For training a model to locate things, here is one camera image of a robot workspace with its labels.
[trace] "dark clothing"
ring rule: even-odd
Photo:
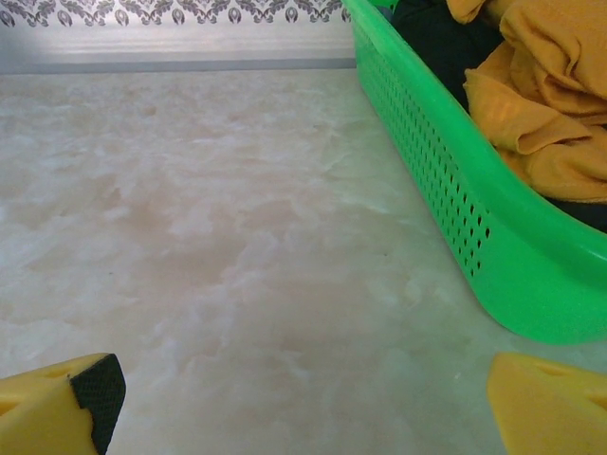
[[[469,25],[453,20],[438,0],[401,0],[392,25],[455,99],[468,110],[464,71],[476,68],[504,38],[477,19]]]
[[[549,197],[546,200],[582,223],[607,234],[607,205],[559,201]]]

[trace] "folded clothes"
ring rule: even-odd
[[[447,0],[461,24],[484,9],[505,41],[466,71],[469,112],[544,196],[607,202],[607,2]]]
[[[484,8],[481,8],[483,2],[477,0],[457,3],[452,1],[450,2],[450,11],[445,0],[401,0],[396,6],[392,24],[437,79],[468,110],[469,101],[464,89],[466,70],[481,65],[498,46],[500,49],[496,52],[503,52],[505,49],[509,49],[507,46],[500,45],[504,41],[504,38],[497,30],[497,27],[503,12],[511,3],[513,3],[513,0],[493,0],[486,3]],[[458,18],[460,23],[455,22],[452,14]],[[498,128],[496,125],[502,125],[504,120],[507,119],[506,115],[508,114],[507,110],[502,112],[499,109],[499,105],[492,112],[484,113],[479,109],[475,111],[476,119],[478,117],[492,118],[497,115],[498,118],[493,120],[495,124],[486,125],[485,129]],[[511,118],[510,120],[513,125],[520,122],[527,125],[527,129],[529,129],[528,125],[532,125],[535,118],[532,114],[526,115],[522,113],[517,118]],[[571,119],[571,121],[573,123],[565,126],[569,126],[569,131],[574,131],[573,128],[579,125],[579,122],[576,119]],[[556,122],[554,130],[546,129],[545,131],[557,134],[562,128],[563,125]],[[584,127],[582,124],[582,128],[594,131],[594,127],[592,126]],[[601,137],[601,132],[598,132],[597,135],[589,135],[588,141],[592,143],[596,141],[596,137]],[[546,134],[524,136],[519,140],[527,150],[531,150],[531,146],[534,145],[533,140],[536,141],[534,145],[536,149],[541,149],[546,143],[553,143],[553,137]],[[512,156],[514,154],[507,148],[508,142],[502,147],[500,147],[502,144],[495,142],[493,145],[500,149],[502,157],[516,173],[521,174],[524,172],[524,170],[520,169],[521,161],[513,159]],[[553,150],[557,150],[559,146],[566,147],[568,145],[556,143],[553,145]],[[591,153],[596,151],[602,152],[599,147],[596,147],[592,149]],[[554,161],[554,163],[561,165],[558,160]],[[563,201],[551,197],[546,197],[546,199],[559,209],[582,221],[582,223],[607,233],[607,205]]]

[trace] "marble countertop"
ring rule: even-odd
[[[518,351],[354,70],[0,77],[0,376],[116,353],[109,453],[504,453]]]

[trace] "yellow cloth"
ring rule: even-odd
[[[537,192],[607,202],[607,0],[448,0],[506,41],[465,84],[472,119]]]

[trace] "white wall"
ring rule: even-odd
[[[338,0],[0,0],[0,72],[353,65]]]

